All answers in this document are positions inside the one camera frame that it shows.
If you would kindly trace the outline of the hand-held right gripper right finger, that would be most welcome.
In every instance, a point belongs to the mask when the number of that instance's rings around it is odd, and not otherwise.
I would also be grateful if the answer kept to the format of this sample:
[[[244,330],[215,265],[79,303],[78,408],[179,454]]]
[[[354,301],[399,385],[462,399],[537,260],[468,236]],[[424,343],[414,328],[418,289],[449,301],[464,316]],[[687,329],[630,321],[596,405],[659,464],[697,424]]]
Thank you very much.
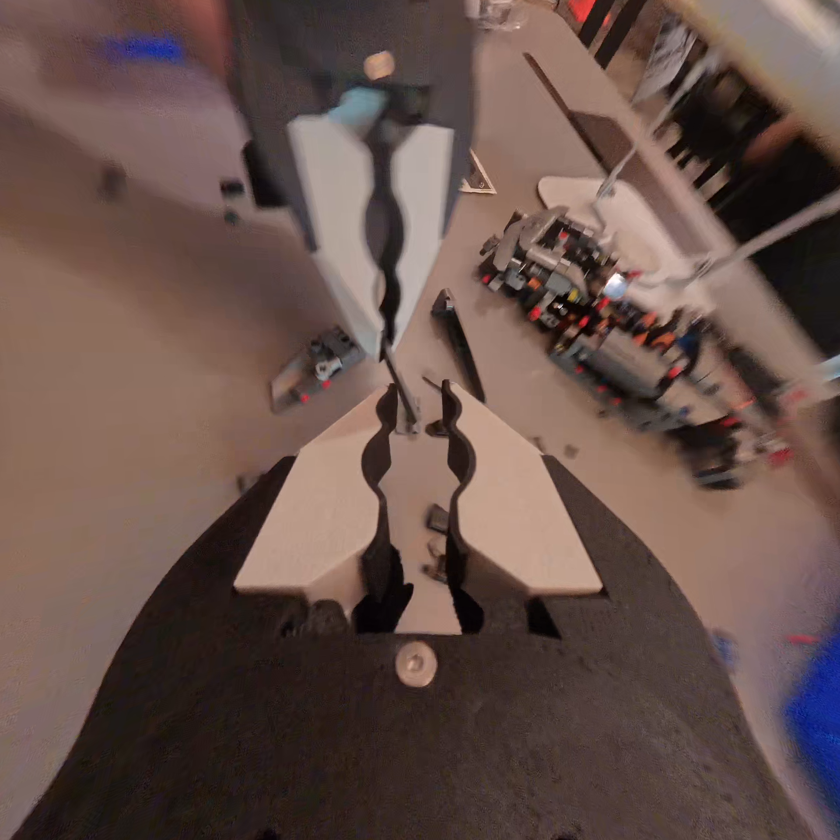
[[[605,594],[543,453],[461,385],[445,380],[441,399],[457,482],[445,573],[458,622],[483,624],[500,602],[528,610]]]

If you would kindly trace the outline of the white book stand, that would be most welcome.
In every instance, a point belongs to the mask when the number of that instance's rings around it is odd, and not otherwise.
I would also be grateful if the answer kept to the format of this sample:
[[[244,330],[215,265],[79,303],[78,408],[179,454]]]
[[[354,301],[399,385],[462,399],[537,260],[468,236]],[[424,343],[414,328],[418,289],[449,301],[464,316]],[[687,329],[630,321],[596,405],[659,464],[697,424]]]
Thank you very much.
[[[727,183],[709,200],[709,206],[735,239],[744,245],[782,224],[813,204],[838,192],[838,165],[810,140],[792,115],[781,116],[774,106],[759,101],[741,129],[726,128],[722,112],[700,99],[711,84],[704,76],[684,95],[666,121],[680,126],[678,146],[709,158],[709,168],[729,168]],[[547,206],[568,204],[575,221],[606,221],[609,238],[628,240],[631,256],[642,267],[654,268],[641,284],[630,285],[632,299],[667,314],[686,305],[701,314],[722,317],[734,314],[732,304],[716,300],[722,282],[734,270],[753,266],[772,287],[793,319],[819,351],[831,360],[838,356],[838,212],[811,221],[779,241],[758,250],[746,260],[717,269],[704,279],[685,281],[697,268],[689,262],[714,261],[703,248],[693,256],[671,256],[674,246],[662,249],[666,222],[677,211],[664,205],[657,217],[653,205],[658,182],[646,175],[640,185],[619,180],[613,193],[596,201],[602,179],[546,176],[539,183],[540,198]]]

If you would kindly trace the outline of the printed sign board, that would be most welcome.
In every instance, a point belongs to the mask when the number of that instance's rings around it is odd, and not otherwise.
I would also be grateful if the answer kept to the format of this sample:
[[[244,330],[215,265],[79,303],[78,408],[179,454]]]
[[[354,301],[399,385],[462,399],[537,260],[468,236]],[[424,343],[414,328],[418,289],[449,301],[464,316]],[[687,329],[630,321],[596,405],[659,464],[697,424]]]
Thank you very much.
[[[696,41],[697,34],[678,15],[667,13],[631,103],[644,102],[667,88],[677,77]]]

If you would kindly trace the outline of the thin dark lego axle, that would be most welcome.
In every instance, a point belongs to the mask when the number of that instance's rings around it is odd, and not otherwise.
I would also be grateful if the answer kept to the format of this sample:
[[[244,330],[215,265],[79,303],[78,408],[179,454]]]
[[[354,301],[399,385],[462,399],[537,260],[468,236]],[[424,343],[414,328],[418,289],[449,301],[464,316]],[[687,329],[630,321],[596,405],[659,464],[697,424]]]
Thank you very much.
[[[421,410],[417,399],[408,387],[402,373],[398,370],[390,341],[386,336],[381,338],[381,360],[384,362],[402,404],[404,416],[411,422],[422,422]]]

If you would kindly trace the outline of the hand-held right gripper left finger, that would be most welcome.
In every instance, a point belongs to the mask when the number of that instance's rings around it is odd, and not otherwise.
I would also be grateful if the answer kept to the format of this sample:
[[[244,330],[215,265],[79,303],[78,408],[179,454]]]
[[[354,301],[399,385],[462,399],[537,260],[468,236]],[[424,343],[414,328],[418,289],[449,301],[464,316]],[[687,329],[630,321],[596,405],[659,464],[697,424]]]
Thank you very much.
[[[398,392],[383,386],[306,444],[234,579],[241,595],[307,604],[363,600],[389,609],[400,591],[381,483],[392,465]]]

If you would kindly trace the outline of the blue plastic bin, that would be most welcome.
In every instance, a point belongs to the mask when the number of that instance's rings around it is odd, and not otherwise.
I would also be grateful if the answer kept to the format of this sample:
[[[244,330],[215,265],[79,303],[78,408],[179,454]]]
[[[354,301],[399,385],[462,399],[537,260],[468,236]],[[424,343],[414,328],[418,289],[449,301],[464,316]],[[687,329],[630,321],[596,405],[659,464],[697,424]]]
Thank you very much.
[[[839,809],[839,636],[823,640],[784,711],[801,761],[825,802]]]
[[[180,66],[186,52],[178,38],[168,35],[107,35],[98,40],[98,55],[115,64],[161,64]]]

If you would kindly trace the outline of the clear plastic parts bag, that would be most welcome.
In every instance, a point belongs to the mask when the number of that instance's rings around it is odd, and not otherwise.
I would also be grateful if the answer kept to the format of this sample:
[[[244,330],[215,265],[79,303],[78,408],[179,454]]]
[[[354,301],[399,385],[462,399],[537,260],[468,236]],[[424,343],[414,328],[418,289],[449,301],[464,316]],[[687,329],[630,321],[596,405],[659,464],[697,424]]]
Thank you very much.
[[[513,32],[527,16],[522,1],[464,1],[467,17],[485,31]]]

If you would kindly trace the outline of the grey lego panel assembly red pins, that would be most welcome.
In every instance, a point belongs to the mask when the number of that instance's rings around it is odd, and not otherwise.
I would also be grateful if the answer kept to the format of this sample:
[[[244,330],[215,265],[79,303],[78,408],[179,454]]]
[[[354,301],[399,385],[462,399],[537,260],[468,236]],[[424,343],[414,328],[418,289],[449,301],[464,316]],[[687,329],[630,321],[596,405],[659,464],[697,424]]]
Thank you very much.
[[[269,406],[279,414],[306,404],[327,391],[342,373],[365,359],[362,348],[343,331],[332,327],[311,339],[270,381]]]

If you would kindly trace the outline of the white lego sticker sheet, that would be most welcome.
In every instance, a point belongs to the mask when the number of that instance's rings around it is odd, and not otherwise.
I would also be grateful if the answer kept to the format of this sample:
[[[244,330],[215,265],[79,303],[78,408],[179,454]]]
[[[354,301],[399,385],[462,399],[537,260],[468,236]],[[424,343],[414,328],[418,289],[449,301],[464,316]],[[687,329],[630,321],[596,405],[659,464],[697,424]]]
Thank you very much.
[[[459,191],[463,194],[496,195],[497,189],[492,184],[477,154],[469,150],[467,174],[460,183]]]

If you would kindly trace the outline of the grey black lego car model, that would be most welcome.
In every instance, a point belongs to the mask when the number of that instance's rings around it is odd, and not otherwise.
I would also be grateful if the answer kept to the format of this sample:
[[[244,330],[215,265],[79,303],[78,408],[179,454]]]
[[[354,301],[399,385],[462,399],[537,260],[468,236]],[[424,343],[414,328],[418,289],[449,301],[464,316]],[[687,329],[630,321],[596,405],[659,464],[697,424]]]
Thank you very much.
[[[699,486],[738,489],[755,460],[788,463],[782,379],[708,315],[642,308],[629,294],[641,272],[565,211],[511,215],[480,249],[481,283],[549,335],[549,359],[602,415],[668,438]]]

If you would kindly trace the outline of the long grey lego beam panel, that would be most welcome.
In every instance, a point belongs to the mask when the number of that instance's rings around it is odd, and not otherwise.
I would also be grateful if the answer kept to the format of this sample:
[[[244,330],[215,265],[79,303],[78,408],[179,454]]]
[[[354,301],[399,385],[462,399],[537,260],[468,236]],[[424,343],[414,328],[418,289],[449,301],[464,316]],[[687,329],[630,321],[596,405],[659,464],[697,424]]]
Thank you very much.
[[[430,312],[432,320],[448,341],[465,381],[465,387],[475,399],[486,404],[487,395],[450,289],[444,288],[437,294]]]

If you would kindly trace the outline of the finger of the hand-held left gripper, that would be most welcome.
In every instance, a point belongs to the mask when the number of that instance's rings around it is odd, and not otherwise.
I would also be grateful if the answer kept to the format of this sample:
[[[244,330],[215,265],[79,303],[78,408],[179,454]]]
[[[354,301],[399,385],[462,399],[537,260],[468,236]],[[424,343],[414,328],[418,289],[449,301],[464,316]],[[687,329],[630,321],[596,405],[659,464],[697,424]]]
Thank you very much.
[[[344,329],[364,355],[380,358],[387,289],[381,250],[391,223],[374,192],[377,168],[392,162],[393,137],[378,127],[368,143],[324,115],[301,115],[288,124],[287,133],[315,243],[313,257]]]
[[[386,341],[399,343],[445,236],[455,132],[433,124],[388,124],[391,142],[384,249]]]

